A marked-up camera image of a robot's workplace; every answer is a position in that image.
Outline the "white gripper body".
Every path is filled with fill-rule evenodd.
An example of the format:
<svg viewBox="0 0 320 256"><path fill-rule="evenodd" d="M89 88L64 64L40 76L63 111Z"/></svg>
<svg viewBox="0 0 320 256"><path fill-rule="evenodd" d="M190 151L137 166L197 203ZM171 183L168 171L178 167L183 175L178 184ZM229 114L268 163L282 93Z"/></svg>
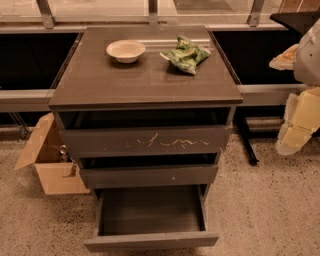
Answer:
<svg viewBox="0 0 320 256"><path fill-rule="evenodd" d="M286 118L291 128L310 134L316 132L320 128L320 88L307 89L300 95L290 94Z"/></svg>

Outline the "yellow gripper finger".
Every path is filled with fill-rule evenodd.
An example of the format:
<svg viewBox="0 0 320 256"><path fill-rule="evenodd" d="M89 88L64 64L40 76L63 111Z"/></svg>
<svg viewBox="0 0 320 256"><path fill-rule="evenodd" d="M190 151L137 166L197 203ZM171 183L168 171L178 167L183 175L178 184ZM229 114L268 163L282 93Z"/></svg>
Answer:
<svg viewBox="0 0 320 256"><path fill-rule="evenodd" d="M278 133L276 151L284 156L295 154L310 138L309 131L283 124Z"/></svg>
<svg viewBox="0 0 320 256"><path fill-rule="evenodd" d="M273 58L269 63L269 67L280 71L293 70L297 47L298 45L294 44L283 53Z"/></svg>

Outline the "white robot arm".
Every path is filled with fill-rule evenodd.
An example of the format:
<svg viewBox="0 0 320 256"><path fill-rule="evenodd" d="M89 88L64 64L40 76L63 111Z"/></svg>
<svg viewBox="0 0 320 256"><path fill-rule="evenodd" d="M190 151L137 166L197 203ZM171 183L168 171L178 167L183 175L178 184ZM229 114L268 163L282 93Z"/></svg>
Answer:
<svg viewBox="0 0 320 256"><path fill-rule="evenodd" d="M317 21L298 44L273 58L269 66L292 70L294 78L306 85L299 95L288 96L284 123L278 133L276 151L292 155L300 151L320 128L320 21Z"/></svg>

